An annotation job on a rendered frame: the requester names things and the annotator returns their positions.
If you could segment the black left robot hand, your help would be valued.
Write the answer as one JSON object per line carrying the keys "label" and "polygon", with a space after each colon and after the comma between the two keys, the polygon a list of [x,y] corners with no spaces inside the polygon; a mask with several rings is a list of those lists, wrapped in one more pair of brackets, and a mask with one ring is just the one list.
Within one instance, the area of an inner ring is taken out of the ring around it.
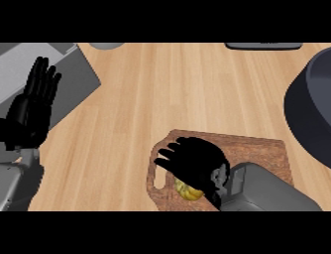
{"label": "black left robot hand", "polygon": [[62,74],[37,57],[22,93],[15,97],[4,118],[0,118],[0,142],[6,150],[35,149],[47,139],[51,106]]}

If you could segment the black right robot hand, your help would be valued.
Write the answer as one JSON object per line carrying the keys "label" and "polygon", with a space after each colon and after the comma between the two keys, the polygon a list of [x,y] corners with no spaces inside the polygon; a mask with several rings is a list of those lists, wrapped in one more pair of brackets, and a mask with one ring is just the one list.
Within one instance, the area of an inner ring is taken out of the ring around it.
{"label": "black right robot hand", "polygon": [[220,208],[230,175],[230,163],[221,149],[201,138],[178,137],[165,149],[158,150],[158,154],[164,158],[153,160],[155,165],[202,191],[211,205]]}

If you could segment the yellow squash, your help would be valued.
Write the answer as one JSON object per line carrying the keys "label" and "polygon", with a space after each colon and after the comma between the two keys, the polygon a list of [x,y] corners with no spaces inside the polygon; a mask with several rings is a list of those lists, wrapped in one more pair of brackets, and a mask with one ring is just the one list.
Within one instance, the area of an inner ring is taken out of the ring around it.
{"label": "yellow squash", "polygon": [[193,189],[178,179],[174,180],[175,191],[184,200],[198,200],[204,196],[201,190]]}

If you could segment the brown wooden cutting board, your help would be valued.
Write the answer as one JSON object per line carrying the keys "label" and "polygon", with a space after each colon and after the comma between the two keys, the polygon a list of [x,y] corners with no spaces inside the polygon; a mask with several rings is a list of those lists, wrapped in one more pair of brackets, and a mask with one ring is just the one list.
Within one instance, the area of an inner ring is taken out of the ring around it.
{"label": "brown wooden cutting board", "polygon": [[186,130],[171,130],[167,137],[156,143],[150,151],[146,191],[159,211],[217,211],[208,200],[201,197],[195,201],[184,200],[174,188],[174,176],[165,173],[165,185],[161,189],[153,186],[158,150],[167,148],[178,137],[198,137],[220,147],[235,166],[252,162],[263,166],[289,185],[292,185],[291,169],[286,158],[285,144],[280,140],[205,133]]}

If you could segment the dark grey pot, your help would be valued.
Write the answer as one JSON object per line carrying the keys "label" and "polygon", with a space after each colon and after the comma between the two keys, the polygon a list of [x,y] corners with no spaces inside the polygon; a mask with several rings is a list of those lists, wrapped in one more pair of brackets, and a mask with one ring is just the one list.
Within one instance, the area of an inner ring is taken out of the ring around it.
{"label": "dark grey pot", "polygon": [[283,115],[301,147],[331,169],[331,48],[314,55],[288,86]]}

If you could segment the grey appliance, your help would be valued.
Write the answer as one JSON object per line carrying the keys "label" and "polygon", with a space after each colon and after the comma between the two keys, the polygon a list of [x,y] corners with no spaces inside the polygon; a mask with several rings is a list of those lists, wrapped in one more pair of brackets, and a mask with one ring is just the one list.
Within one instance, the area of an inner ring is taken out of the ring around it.
{"label": "grey appliance", "polygon": [[46,82],[62,75],[51,104],[54,127],[99,87],[77,43],[0,43],[0,117],[19,94],[38,97]]}

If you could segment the grey round object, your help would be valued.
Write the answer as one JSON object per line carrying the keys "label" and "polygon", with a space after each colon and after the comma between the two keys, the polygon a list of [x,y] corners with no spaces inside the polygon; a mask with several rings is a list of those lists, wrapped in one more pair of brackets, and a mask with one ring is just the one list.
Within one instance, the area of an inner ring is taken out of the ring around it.
{"label": "grey round object", "polygon": [[88,43],[91,47],[94,47],[97,50],[112,50],[122,46],[124,43]]}

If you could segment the dark grey flat object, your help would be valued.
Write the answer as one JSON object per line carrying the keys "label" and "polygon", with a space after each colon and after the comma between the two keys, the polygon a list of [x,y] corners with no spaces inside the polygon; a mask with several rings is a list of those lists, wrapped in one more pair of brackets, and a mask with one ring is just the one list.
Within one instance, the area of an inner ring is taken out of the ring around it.
{"label": "dark grey flat object", "polygon": [[243,51],[289,51],[298,50],[302,43],[226,43],[230,50]]}

